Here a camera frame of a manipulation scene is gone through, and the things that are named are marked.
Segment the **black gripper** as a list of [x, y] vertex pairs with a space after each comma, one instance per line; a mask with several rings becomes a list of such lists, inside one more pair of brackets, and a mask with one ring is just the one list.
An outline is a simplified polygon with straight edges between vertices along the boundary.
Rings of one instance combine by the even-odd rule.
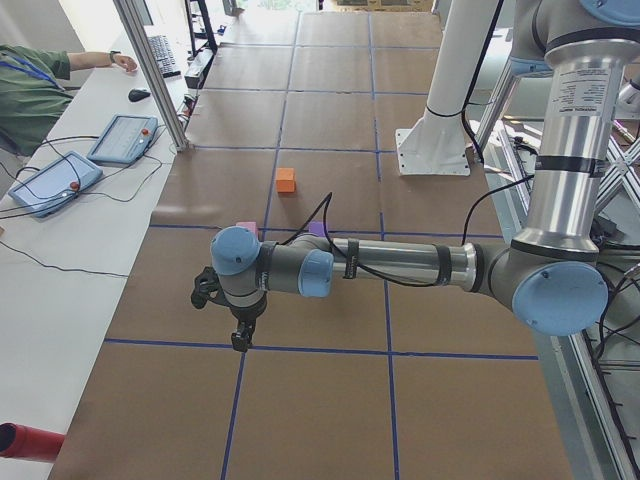
[[256, 320], [265, 312], [268, 298], [262, 297], [251, 306], [231, 306], [232, 315], [238, 320], [236, 330], [231, 334], [232, 348], [237, 352], [247, 352], [252, 348], [252, 337]]

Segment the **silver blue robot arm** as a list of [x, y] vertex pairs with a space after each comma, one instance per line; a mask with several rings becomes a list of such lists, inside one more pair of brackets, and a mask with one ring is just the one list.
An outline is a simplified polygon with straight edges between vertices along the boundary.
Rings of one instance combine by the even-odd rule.
[[413, 288], [456, 285], [496, 299], [531, 329], [576, 334], [605, 312], [608, 288], [590, 230], [624, 69], [639, 54], [635, 1], [521, 1], [511, 58], [549, 68], [552, 83], [525, 226], [508, 244], [458, 247], [297, 232], [259, 241], [232, 226], [212, 240], [212, 263], [191, 302], [227, 307], [237, 351], [252, 345], [271, 291], [325, 297], [335, 275]]

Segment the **person's hand with watch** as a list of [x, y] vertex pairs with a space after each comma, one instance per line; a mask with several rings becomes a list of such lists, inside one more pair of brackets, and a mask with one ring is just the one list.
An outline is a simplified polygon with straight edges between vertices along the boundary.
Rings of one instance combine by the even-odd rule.
[[133, 73], [138, 69], [138, 64], [132, 57], [120, 52], [111, 52], [110, 59], [114, 65], [122, 68], [126, 73]]

